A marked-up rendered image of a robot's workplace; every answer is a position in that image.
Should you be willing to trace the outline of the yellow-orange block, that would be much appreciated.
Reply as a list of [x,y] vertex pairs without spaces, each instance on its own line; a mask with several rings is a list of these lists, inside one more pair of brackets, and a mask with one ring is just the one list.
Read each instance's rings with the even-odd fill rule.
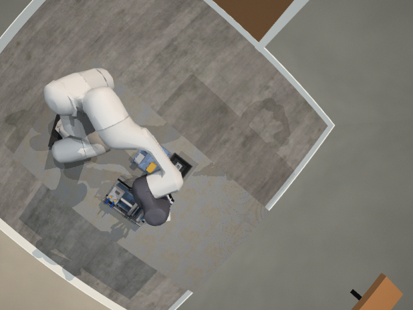
[[147,167],[147,171],[148,172],[152,172],[155,168],[156,168],[156,164],[155,163],[153,163],[153,162],[151,162],[151,164],[149,165],[149,167]]

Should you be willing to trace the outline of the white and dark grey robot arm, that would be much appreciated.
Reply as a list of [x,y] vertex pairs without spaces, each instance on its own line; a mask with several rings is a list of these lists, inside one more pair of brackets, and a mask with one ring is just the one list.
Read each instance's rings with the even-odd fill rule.
[[182,188],[182,174],[148,129],[134,123],[113,90],[113,78],[103,68],[72,73],[45,86],[45,102],[59,114],[55,129],[63,138],[54,142],[53,157],[69,163],[112,148],[148,152],[160,169],[135,179],[132,195],[145,221],[160,226],[170,221],[169,194]]

